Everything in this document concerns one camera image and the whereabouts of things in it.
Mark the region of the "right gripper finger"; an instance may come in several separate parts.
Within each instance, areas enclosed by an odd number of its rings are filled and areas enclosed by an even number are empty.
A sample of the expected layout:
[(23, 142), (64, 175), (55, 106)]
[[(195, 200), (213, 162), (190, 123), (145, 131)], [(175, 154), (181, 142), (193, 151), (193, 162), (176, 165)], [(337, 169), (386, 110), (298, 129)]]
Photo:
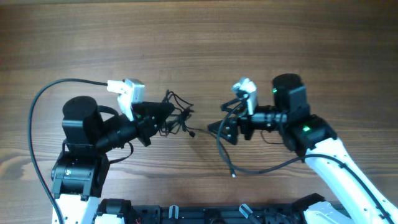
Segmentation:
[[(208, 130), (214, 134), (218, 134), (222, 121), (211, 123), (208, 125)], [(227, 119), (221, 128), (220, 138), (223, 138), (232, 145), (238, 143), (238, 124), (235, 119)]]
[(231, 106), (236, 105), (237, 109), (235, 113), (246, 113), (247, 106), (246, 106), (246, 99), (245, 98), (235, 98), (231, 101), (228, 101), (220, 106), (221, 111), (224, 112), (231, 112), (233, 108)]

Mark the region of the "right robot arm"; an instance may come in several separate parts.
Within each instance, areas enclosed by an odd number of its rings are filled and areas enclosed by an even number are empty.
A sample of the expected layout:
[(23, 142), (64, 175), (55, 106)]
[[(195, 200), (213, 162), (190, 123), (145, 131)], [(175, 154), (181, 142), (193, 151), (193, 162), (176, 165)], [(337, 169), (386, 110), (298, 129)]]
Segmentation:
[(222, 160), (231, 171), (259, 175), (271, 169), (243, 169), (231, 162), (220, 140), (237, 144), (238, 135), (250, 140), (254, 131), (277, 131), (283, 145), (294, 151), (296, 158), (289, 164), (302, 161), (316, 172), (346, 210), (338, 212), (318, 194), (301, 198), (293, 211), (303, 223), (397, 223), (397, 207), (388, 201), (364, 175), (348, 154), (343, 141), (321, 117), (310, 112), (306, 87), (293, 73), (285, 73), (272, 81), (274, 104), (260, 106), (257, 87), (248, 78), (241, 78), (232, 86), (236, 98), (221, 105), (226, 116), (208, 125), (216, 136)]

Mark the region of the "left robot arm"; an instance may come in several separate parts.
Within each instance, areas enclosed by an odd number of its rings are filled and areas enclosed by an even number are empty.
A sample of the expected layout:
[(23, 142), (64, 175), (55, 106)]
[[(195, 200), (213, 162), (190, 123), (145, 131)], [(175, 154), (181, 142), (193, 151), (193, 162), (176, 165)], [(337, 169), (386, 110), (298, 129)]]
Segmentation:
[(78, 96), (63, 106), (66, 135), (53, 167), (52, 193), (56, 201), (53, 223), (142, 223), (130, 200), (103, 199), (103, 185), (111, 164), (107, 152), (138, 139), (151, 144), (172, 103), (143, 102), (133, 105), (131, 121), (116, 110), (97, 104), (90, 96)]

